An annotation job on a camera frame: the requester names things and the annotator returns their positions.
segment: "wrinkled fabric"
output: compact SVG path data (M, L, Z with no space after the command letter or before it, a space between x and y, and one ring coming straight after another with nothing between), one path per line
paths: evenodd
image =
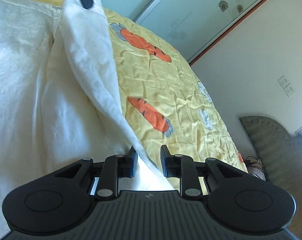
M172 189L122 115L108 22L94 1L84 10L66 0L61 11L0 0L0 238L11 190L81 158L100 162L133 145L136 176L119 188Z
M43 0L56 4L57 0ZM197 161L216 157L238 169L247 171L238 158L238 151L227 132L219 113L204 85L194 75L191 68L171 45L147 29L105 9L110 24L109 32L113 47L116 71L120 87L123 115L129 122L151 160L161 169L159 148L167 144L170 151L192 156ZM139 49L128 41L121 40L112 29L112 24L125 26L131 33L139 35L147 42L160 48L172 58L165 62L145 49ZM174 136L167 137L152 127L138 109L127 100L128 97L142 98L157 109L172 123ZM205 127L200 110L208 114L212 130ZM178 179L170 179L176 189ZM206 193L200 180L203 193Z

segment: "upholstered headboard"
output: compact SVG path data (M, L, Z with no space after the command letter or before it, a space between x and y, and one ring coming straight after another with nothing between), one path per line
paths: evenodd
M294 196L297 211L290 230L302 239L302 136L291 137L278 122L263 116L240 121L265 166L267 180Z

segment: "metal screw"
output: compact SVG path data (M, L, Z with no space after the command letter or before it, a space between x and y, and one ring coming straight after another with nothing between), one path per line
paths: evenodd
M97 192L97 195L100 196L100 197L110 197L110 196L112 196L112 194L113 194L113 191L110 190L110 189L107 189L107 188L100 189Z
M197 197L201 194L201 191L197 188L188 188L184 193L189 197Z

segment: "carrot print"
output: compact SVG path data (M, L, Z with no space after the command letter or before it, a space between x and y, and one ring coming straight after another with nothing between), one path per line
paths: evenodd
M170 120L160 114L144 99L128 97L128 101L139 110L154 129L162 132L166 137L169 137L174 132Z
M111 23L111 28L115 31L116 35L123 41L127 41L132 46L138 49L145 49L149 52L150 55L154 55L163 61L172 62L169 55L165 54L162 50L156 46L148 43L144 38L129 32L127 28L121 23Z
M241 153L238 153L238 157L239 157L239 160L243 163L244 161L243 161L243 158L241 156Z

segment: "headboard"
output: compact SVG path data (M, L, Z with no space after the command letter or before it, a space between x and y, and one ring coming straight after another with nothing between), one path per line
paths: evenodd
M263 116L240 121L265 166L267 180L294 196L297 211L289 229L302 239L302 136L291 137L282 125Z

